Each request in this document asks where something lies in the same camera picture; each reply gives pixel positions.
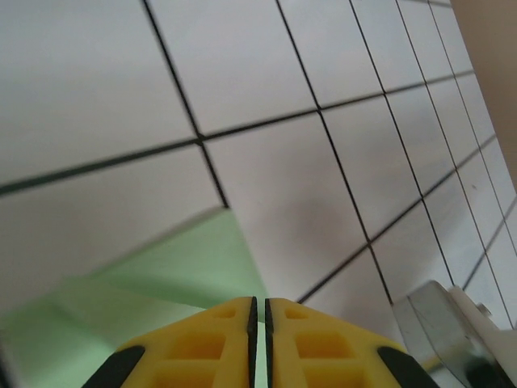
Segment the grout line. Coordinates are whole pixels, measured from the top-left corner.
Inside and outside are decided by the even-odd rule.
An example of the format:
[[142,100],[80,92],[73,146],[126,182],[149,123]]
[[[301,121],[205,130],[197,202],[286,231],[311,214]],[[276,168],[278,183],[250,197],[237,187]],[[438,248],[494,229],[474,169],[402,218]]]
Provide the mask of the grout line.
[[[495,233],[494,235],[492,236],[492,238],[490,239],[490,241],[488,242],[488,244],[486,244],[486,250],[488,251],[492,245],[494,244],[494,241],[495,239],[499,236],[499,233],[501,232],[502,230],[502,227],[505,225],[505,218],[508,217],[511,213],[511,211],[514,209],[515,205],[517,204],[517,197],[512,201],[510,207],[508,208],[508,210],[506,211],[502,221],[499,223],[497,229],[495,230]],[[462,289],[465,291],[465,289],[467,289],[467,287],[469,287],[469,284],[471,282],[471,280],[474,278],[474,276],[476,275],[477,273],[477,270],[479,269],[479,267],[481,266],[481,263],[483,262],[483,259],[487,258],[487,261],[489,262],[489,266],[490,266],[490,270],[492,272],[492,276],[494,277],[494,280],[495,280],[495,275],[494,275],[494,271],[492,270],[492,266],[490,265],[490,260],[488,259],[488,252],[483,252],[483,255],[481,255],[481,257],[477,260],[476,264],[474,265],[473,267],[473,270],[470,272],[469,276],[467,277],[467,281],[464,283]],[[502,299],[502,304],[504,305],[504,299],[502,298],[502,295],[499,294],[501,296],[501,299]],[[508,318],[510,319],[510,325],[513,327],[514,324],[513,322],[511,321],[511,318],[510,316],[508,315]]]
[[337,268],[335,268],[331,273],[326,275],[323,279],[318,281],[313,287],[310,288],[309,291],[304,293],[301,297],[298,298],[296,301],[297,303],[305,303],[307,299],[312,297],[321,287],[326,285],[330,280],[332,280],[336,275],[338,275],[344,268],[348,267],[349,264],[352,264],[352,262],[359,257],[362,253],[364,253],[368,248],[370,247],[370,244],[365,243],[363,246],[361,246],[357,251],[352,253],[345,261],[343,261]]
[[325,117],[323,116],[322,107],[319,104],[319,102],[317,101],[316,93],[314,92],[313,85],[310,82],[309,75],[307,74],[307,70],[305,68],[305,65],[304,65],[302,59],[301,59],[300,52],[298,51],[298,48],[296,46],[296,41],[294,39],[294,36],[291,33],[291,29],[289,28],[289,24],[288,24],[287,18],[285,17],[284,10],[282,9],[282,5],[280,4],[280,0],[275,0],[275,1],[276,1],[276,5],[278,7],[278,11],[280,13],[280,16],[281,16],[282,20],[284,21],[285,29],[287,31],[287,34],[289,35],[289,39],[291,40],[292,48],[295,51],[296,58],[298,59],[298,62],[299,62],[300,67],[301,67],[301,70],[302,70],[303,75],[305,77],[305,81],[307,82],[307,86],[309,87],[310,93],[313,96],[314,103],[316,104],[316,107],[317,107],[317,114],[320,116],[320,119],[322,121],[323,128],[325,130],[326,136],[327,136],[327,138],[329,140],[329,143],[330,143],[330,148],[332,149],[332,153],[334,154],[334,158],[336,160],[336,163],[338,164],[339,171],[340,171],[341,176],[343,178],[343,182],[345,183],[345,186],[346,186],[346,188],[348,190],[348,195],[349,195],[349,197],[351,199],[352,205],[354,206],[355,214],[357,215],[357,219],[358,219],[359,224],[361,226],[361,230],[363,231],[364,237],[365,237],[365,239],[367,241],[368,249],[370,250],[370,252],[372,254],[372,257],[373,257],[373,260],[375,261],[377,270],[379,272],[380,281],[382,282],[382,285],[383,285],[383,287],[385,289],[385,292],[386,292],[386,297],[388,298],[389,302],[392,303],[392,298],[391,298],[391,295],[389,294],[388,286],[387,286],[387,284],[385,282],[385,279],[384,279],[384,276],[383,276],[382,272],[380,271],[380,267],[379,267],[379,264],[377,262],[376,254],[375,254],[375,252],[372,249],[372,245],[371,245],[370,239],[368,237],[368,232],[366,231],[366,226],[364,225],[364,220],[361,217],[361,213],[359,211],[359,206],[357,205],[357,201],[355,200],[354,194],[352,193],[350,183],[348,182],[348,178],[347,178],[347,176],[345,174],[345,170],[343,168],[343,164],[341,163],[341,159],[340,159],[340,157],[338,155],[338,151],[337,151],[336,146],[334,144],[334,140],[333,140],[332,136],[330,135],[330,130],[329,130],[327,124],[326,124]]
[[[474,156],[477,155],[477,153],[481,152],[482,149],[487,147],[494,139],[496,138],[495,135],[492,135],[489,139],[487,139],[479,149],[474,150],[467,158],[462,160],[458,164],[458,168],[464,166],[469,160],[471,160]],[[444,178],[440,179],[437,183],[435,183],[430,189],[428,189],[425,193],[423,193],[423,199],[425,200],[427,196],[429,196],[432,192],[434,192],[437,188],[439,188],[442,183],[444,183],[448,178],[453,176],[455,173],[457,173],[456,169],[453,169],[449,171]],[[369,239],[369,242],[366,242],[358,251],[362,252],[364,251],[368,246],[372,247],[375,241],[377,241],[379,238],[381,238],[386,232],[388,232],[395,224],[397,224],[405,215],[407,215],[411,210],[416,208],[420,202],[422,202],[422,199],[416,200],[413,204],[411,204],[409,207],[407,207],[402,213],[400,213],[397,217],[395,217],[394,220],[392,220],[390,223],[388,223],[382,230],[380,230],[377,234],[375,234],[372,238]],[[508,209],[508,213],[513,209],[515,203],[517,203],[517,197],[515,198],[514,204]],[[349,264],[353,263],[353,261],[357,258],[359,255],[356,251],[351,256],[347,257],[335,270],[333,270],[330,274],[326,275],[323,279],[318,281],[314,286],[312,286],[309,291],[307,291],[302,297],[298,299],[299,303],[305,302],[309,297],[314,295],[319,289],[321,289],[326,283],[328,283],[330,280],[332,280],[336,275],[338,275],[344,268],[346,268]]]
[[[458,74],[456,74],[456,76],[463,77],[465,75],[470,75],[470,74],[473,74],[472,70],[463,72],[463,73],[458,73]],[[448,75],[448,76],[442,77],[442,78],[437,78],[432,81],[428,81],[428,83],[431,84],[431,83],[437,83],[437,82],[444,82],[444,81],[449,81],[453,78],[454,78],[454,74]],[[422,87],[425,85],[426,85],[425,82],[421,82],[418,84],[404,86],[401,88],[393,89],[391,91],[387,91],[386,94],[390,95],[392,93],[407,91],[407,90]],[[383,93],[377,93],[374,95],[367,95],[364,97],[347,99],[342,102],[323,105],[320,110],[326,111],[326,110],[330,110],[330,109],[340,108],[340,107],[344,107],[348,104],[359,103],[362,101],[379,98],[379,97],[382,97],[383,95],[384,95]],[[283,121],[296,119],[299,117],[309,116],[309,115],[317,113],[317,112],[318,112],[317,108],[307,109],[307,110],[300,111],[300,112],[277,116],[277,117],[273,117],[273,118],[266,119],[266,120],[260,120],[260,121],[254,122],[254,123],[248,123],[248,124],[244,124],[241,126],[236,126],[234,128],[221,130],[221,131],[218,131],[215,133],[210,133],[207,135],[204,135],[201,133],[197,138],[166,143],[165,145],[160,145],[158,147],[149,148],[147,150],[138,150],[136,152],[131,152],[129,154],[123,154],[120,156],[116,156],[114,158],[108,158],[108,159],[104,159],[104,160],[101,160],[98,162],[89,162],[89,163],[86,163],[84,165],[80,165],[77,167],[68,167],[68,168],[65,168],[62,170],[49,172],[47,174],[36,175],[33,177],[29,177],[29,178],[15,180],[13,182],[9,182],[9,183],[0,185],[0,197],[7,196],[10,194],[15,194],[16,192],[22,192],[24,190],[28,190],[30,188],[35,188],[35,187],[42,186],[45,184],[55,183],[55,182],[58,182],[63,179],[73,178],[77,175],[82,175],[82,174],[90,173],[93,171],[102,170],[102,169],[108,168],[108,167],[114,167],[114,166],[117,166],[117,165],[125,163],[125,162],[133,162],[133,161],[136,161],[141,158],[148,158],[149,156],[162,154],[165,152],[176,150],[178,148],[191,146],[193,144],[196,144],[199,146],[201,143],[204,143],[205,141],[211,141],[211,140],[218,139],[221,137],[228,137],[228,136],[232,136],[232,135],[238,134],[238,133],[244,133],[244,132],[251,131],[251,130],[261,129],[261,127],[267,126],[269,124],[276,124],[276,123],[280,123]]]
[[165,59],[165,62],[167,64],[167,68],[170,71],[170,76],[172,77],[172,80],[174,81],[176,88],[178,90],[179,96],[180,96],[181,100],[183,101],[183,107],[185,109],[185,112],[188,115],[192,128],[194,129],[195,135],[200,140],[199,146],[201,148],[201,153],[203,154],[204,162],[207,165],[208,170],[210,171],[210,175],[212,177],[212,181],[213,181],[214,185],[216,186],[216,190],[219,193],[221,203],[223,204],[223,206],[225,208],[229,208],[228,199],[226,198],[225,191],[223,190],[221,180],[219,179],[219,176],[216,172],[216,168],[213,165],[213,162],[212,162],[212,159],[210,158],[208,150],[203,143],[204,136],[200,132],[200,128],[199,128],[199,125],[197,124],[197,120],[195,119],[194,112],[192,111],[191,104],[187,97],[187,93],[185,92],[183,84],[181,83],[181,80],[179,79],[178,72],[177,72],[174,62],[172,60],[172,56],[170,55],[169,50],[166,47],[166,43],[162,36],[162,32],[160,31],[160,27],[158,26],[158,21],[156,19],[156,16],[154,15],[153,9],[152,9],[151,5],[149,4],[149,0],[141,0],[141,2],[142,2],[142,5],[144,6],[145,13],[148,16],[148,19],[151,24],[151,28],[153,29],[154,35],[156,36],[158,45],[160,46],[160,49],[162,51],[163,58]]
[[[416,62],[418,64],[418,68],[420,69],[420,73],[422,74],[422,76],[424,77],[425,79],[425,74],[423,72],[423,68],[422,68],[422,65],[420,63],[420,60],[418,58],[418,55],[417,55],[417,52],[416,52],[416,49],[414,48],[414,44],[413,44],[413,40],[411,39],[411,35],[410,35],[410,32],[409,32],[409,29],[407,27],[407,24],[406,24],[406,20],[404,19],[404,15],[402,13],[402,10],[401,10],[401,7],[400,7],[400,4],[399,4],[399,0],[396,0],[395,2],[397,4],[397,8],[398,8],[398,13],[399,15],[401,16],[401,19],[402,19],[402,23],[404,25],[404,29],[406,30],[406,35],[408,37],[408,39],[410,40],[410,45],[411,45],[411,49],[413,51],[413,54],[414,54],[414,57],[416,59]],[[433,20],[435,22],[435,28],[436,28],[436,31],[438,32],[438,35],[439,35],[439,38],[440,38],[440,41],[442,43],[442,46],[443,46],[443,51],[445,52],[445,55],[447,57],[447,50],[445,49],[445,45],[443,44],[443,40],[442,40],[442,36],[440,35],[440,31],[439,31],[439,28],[438,28],[438,24],[436,23],[435,19],[434,19],[434,15],[433,15]],[[454,69],[452,68],[451,66],[451,63],[449,63],[449,67],[451,68],[451,71],[454,73]],[[458,74],[455,74],[455,82],[457,83],[457,76]],[[467,192],[465,191],[465,188],[464,188],[464,184],[463,184],[463,179],[461,178],[460,176],[460,172],[459,172],[459,169],[464,166],[469,160],[471,160],[475,155],[477,155],[477,152],[479,151],[479,153],[481,153],[481,146],[479,143],[477,143],[477,149],[474,150],[466,159],[464,159],[462,162],[460,163],[456,163],[455,159],[454,159],[454,155],[452,154],[452,149],[451,149],[451,146],[449,144],[449,141],[448,141],[448,138],[447,138],[447,134],[445,133],[445,130],[443,129],[443,123],[442,123],[442,120],[440,119],[439,117],[439,114],[438,114],[438,110],[436,108],[436,105],[435,105],[435,101],[433,99],[433,96],[431,94],[431,89],[429,87],[429,85],[426,85],[426,89],[427,89],[427,95],[429,96],[429,99],[431,101],[431,106],[433,107],[433,110],[435,111],[435,116],[436,116],[436,119],[438,121],[438,124],[439,124],[439,127],[440,127],[440,130],[443,134],[443,138],[445,140],[445,144],[447,145],[447,149],[448,149],[448,152],[449,152],[449,155],[450,155],[450,158],[452,160],[452,165],[454,166],[454,172],[456,173],[457,177],[458,177],[458,180],[460,181],[460,186],[461,186],[461,191],[463,192],[463,195],[464,195],[464,198],[465,198],[465,201],[467,203],[467,206],[469,208],[469,212],[470,212],[470,216],[471,218],[473,219],[473,222],[474,222],[474,227],[476,228],[476,232],[477,232],[477,236],[481,242],[481,247],[483,248],[483,252],[486,253],[486,248],[485,248],[485,245],[483,243],[483,238],[481,237],[481,231],[479,230],[479,227],[477,225],[477,222],[476,222],[476,218],[474,217],[474,212],[472,210],[472,207],[469,203],[469,198],[467,197]],[[483,148],[485,146],[487,146],[488,144],[490,144],[492,142],[492,140],[495,139],[495,135],[493,135],[492,137],[490,137],[486,142],[485,144],[483,145]],[[451,282],[453,284],[455,284],[455,281],[452,277],[452,274],[449,273],[449,276],[451,278]]]
[[[516,204],[517,204],[517,197],[512,201],[510,208],[508,208],[508,210],[506,212],[505,217],[511,213],[511,211],[513,210],[513,208],[515,207]],[[494,235],[492,236],[490,241],[486,244],[486,251],[488,251],[492,247],[492,245],[494,245],[494,241],[497,238],[497,236],[499,235],[499,232],[501,231],[503,225],[504,225],[504,222],[503,222],[503,220],[501,220],[499,222],[498,227],[495,230]],[[476,264],[474,265],[473,270],[470,272],[469,276],[467,276],[467,280],[465,281],[465,283],[463,284],[463,287],[462,287],[463,290],[465,290],[469,286],[470,281],[472,280],[473,276],[476,274],[476,271],[479,268],[479,265],[483,261],[483,257],[485,257],[485,255],[486,255],[486,251],[483,252],[481,257],[477,260]]]
[[87,163],[84,165],[71,167],[61,171],[54,171],[45,175],[39,175],[32,178],[22,179],[1,186],[0,197],[14,194],[16,192],[25,191],[31,188],[39,187],[48,183],[54,183],[57,181],[74,178],[78,175],[85,175],[94,171],[116,167],[121,164],[137,161],[139,159],[164,154],[172,150],[198,145],[199,143],[200,141],[198,139],[177,141],[175,143],[160,145],[159,147],[149,148],[147,150],[140,150],[131,154],[115,156],[114,158],[108,158],[100,160],[98,162]]
[[230,128],[230,129],[223,129],[221,131],[217,131],[217,132],[214,132],[214,133],[210,133],[210,134],[204,135],[204,141],[211,141],[211,140],[214,140],[214,139],[218,139],[220,137],[227,137],[227,136],[231,136],[231,135],[234,135],[234,134],[237,134],[237,133],[248,132],[248,131],[251,131],[251,130],[260,129],[262,127],[265,127],[265,126],[268,126],[268,125],[271,125],[271,124],[277,124],[277,123],[281,123],[281,122],[284,122],[284,121],[289,121],[291,119],[297,119],[297,118],[300,118],[300,117],[310,116],[310,115],[315,114],[315,113],[317,113],[317,109],[316,108],[307,109],[305,111],[300,111],[300,112],[296,112],[296,113],[292,113],[292,114],[277,116],[277,117],[274,117],[274,118],[271,118],[271,119],[267,119],[267,120],[255,121],[254,123],[245,124],[243,126],[238,126],[238,127],[234,127],[234,128]]
[[[436,29],[438,30],[438,35],[439,35],[439,38],[440,38],[440,41],[442,43],[442,46],[443,46],[443,50],[445,51],[445,57],[447,58],[447,61],[448,61],[448,64],[449,64],[449,67],[451,68],[451,71],[454,72],[454,69],[452,67],[452,62],[451,62],[451,58],[449,57],[449,54],[447,52],[447,48],[445,47],[445,43],[443,42],[443,37],[442,37],[442,33],[441,31],[439,30],[439,26],[438,26],[438,23],[436,22],[436,17],[435,17],[435,12],[433,11],[433,7],[431,4],[429,4],[429,9],[431,10],[431,15],[433,17],[433,20],[435,22],[435,26],[436,26]],[[456,83],[456,88],[458,90],[458,92],[460,93],[460,97],[461,97],[461,102],[463,104],[463,107],[464,107],[464,110],[465,112],[467,113],[467,118],[469,119],[469,124],[470,124],[470,128],[472,129],[472,132],[473,132],[473,135],[474,135],[474,139],[476,140],[476,143],[477,143],[477,146],[479,147],[479,140],[477,139],[477,134],[476,134],[476,131],[474,129],[474,126],[473,126],[473,122],[472,122],[472,119],[470,118],[470,114],[469,114],[469,110],[467,109],[467,105],[465,103],[465,100],[464,100],[464,97],[463,97],[463,93],[461,92],[461,88],[460,88],[460,84],[458,83],[458,80],[457,78],[455,77],[454,78],[454,82]],[[502,207],[501,207],[501,204],[499,203],[499,199],[498,199],[498,196],[497,196],[497,193],[495,191],[495,186],[494,186],[494,183],[492,181],[492,177],[490,176],[490,172],[488,170],[488,167],[486,165],[486,161],[485,161],[485,157],[483,156],[483,153],[481,152],[480,150],[480,155],[481,155],[481,160],[483,161],[483,165],[485,166],[485,171],[486,171],[486,174],[488,175],[488,179],[490,181],[490,186],[492,187],[492,190],[494,192],[494,195],[495,195],[495,200],[497,201],[498,203],[498,207],[499,207],[499,211],[501,212],[502,214],[502,225],[505,225],[506,226],[506,230],[508,231],[508,233],[510,232],[508,230],[508,225],[506,224],[506,216],[505,216],[505,213],[502,211]],[[512,239],[510,239],[511,241],[511,245],[513,246],[514,248],[514,253],[517,255],[517,250],[515,249],[515,244],[513,242]],[[490,267],[490,271],[492,272],[492,276],[494,278],[494,281],[495,281],[495,285],[498,289],[498,292],[499,292],[499,297],[501,298],[502,300],[502,305],[504,306],[504,310],[506,311],[506,316],[508,317],[508,320],[510,321],[510,325],[511,327],[513,328],[514,325],[513,325],[513,322],[511,321],[511,317],[510,317],[510,313],[508,312],[508,308],[506,307],[506,302],[504,300],[504,297],[502,296],[502,293],[501,293],[501,289],[499,287],[499,283],[498,283],[498,280],[497,280],[497,277],[495,276],[495,273],[494,273],[494,270],[492,268],[492,263],[490,262],[490,257],[488,255],[488,248],[485,247],[485,245],[483,244],[483,241],[481,239],[481,244],[483,245],[483,248],[485,250],[485,255],[486,255],[486,259],[487,259],[487,262],[488,262],[488,265]]]
[[[359,21],[359,17],[357,16],[357,13],[355,11],[355,7],[354,7],[354,4],[353,4],[353,1],[350,0],[350,5],[351,5],[351,8],[352,8],[352,11],[354,13],[354,16],[355,16],[355,20],[357,22],[357,25],[359,27],[359,30],[360,30],[360,33],[361,33],[361,36],[363,37],[363,41],[364,41],[364,45],[366,46],[366,49],[368,51],[368,55],[370,57],[370,61],[372,62],[372,66],[373,66],[373,69],[375,71],[375,74],[377,76],[377,80],[379,81],[379,84],[380,84],[380,87],[383,91],[383,94],[384,94],[384,97],[385,97],[385,102],[386,102],[386,106],[388,107],[388,110],[389,110],[389,114],[391,115],[391,118],[392,118],[392,122],[393,122],[393,125],[395,126],[395,129],[397,131],[397,135],[398,135],[398,138],[399,138],[399,141],[402,145],[402,149],[404,150],[404,155],[406,156],[406,160],[407,160],[407,163],[408,163],[408,166],[410,167],[410,170],[411,170],[411,175],[413,176],[413,180],[414,180],[414,184],[416,185],[416,188],[418,190],[418,194],[420,196],[420,200],[423,204],[423,208],[426,212],[426,215],[427,215],[427,219],[429,220],[429,223],[431,225],[431,230],[433,232],[433,235],[435,236],[435,241],[436,241],[436,244],[438,246],[438,249],[439,249],[439,252],[440,254],[442,255],[442,261],[443,263],[445,264],[445,269],[447,270],[447,274],[449,276],[449,279],[451,280],[451,283],[454,284],[454,280],[452,279],[452,275],[451,275],[451,270],[448,266],[448,263],[447,263],[447,260],[445,259],[445,254],[443,253],[443,248],[442,248],[442,244],[438,238],[438,234],[436,233],[436,228],[435,228],[435,225],[431,219],[431,214],[429,212],[429,209],[427,207],[427,204],[426,204],[426,201],[423,200],[423,194],[422,194],[422,188],[420,187],[420,183],[418,182],[418,178],[417,178],[417,175],[414,171],[414,167],[413,167],[413,163],[411,162],[411,158],[410,158],[410,155],[407,151],[407,148],[406,148],[406,144],[404,142],[404,139],[402,137],[402,134],[401,134],[401,131],[400,131],[400,128],[398,126],[398,123],[397,123],[397,119],[395,118],[395,115],[393,113],[393,109],[391,107],[391,104],[389,103],[389,99],[388,99],[388,96],[386,95],[386,89],[383,85],[383,82],[382,82],[382,79],[380,77],[380,74],[379,74],[379,70],[377,69],[377,66],[376,66],[376,63],[375,61],[373,60],[373,55],[372,55],[372,51],[370,50],[369,46],[368,46],[368,42],[367,42],[367,39],[366,39],[366,36],[364,35],[364,32],[363,32],[363,28],[361,27],[361,24],[360,24],[360,21]],[[400,18],[401,18],[401,21],[404,23],[404,18],[402,17],[402,14],[400,13]],[[420,72],[421,72],[421,75],[422,75],[422,80],[423,80],[423,83],[424,85],[426,85],[426,88],[428,89],[428,86],[427,86],[427,81],[426,81],[426,78],[422,72],[422,68],[420,68],[420,64],[418,64],[418,67],[420,69]],[[381,274],[382,276],[382,271],[380,270],[380,265],[377,263],[377,260],[376,260],[376,265],[378,267],[378,271],[379,273]]]
[[446,4],[443,2],[437,2],[433,0],[402,0],[404,2],[421,2],[422,4],[432,4],[433,6],[443,6],[445,8],[452,8],[452,4]]

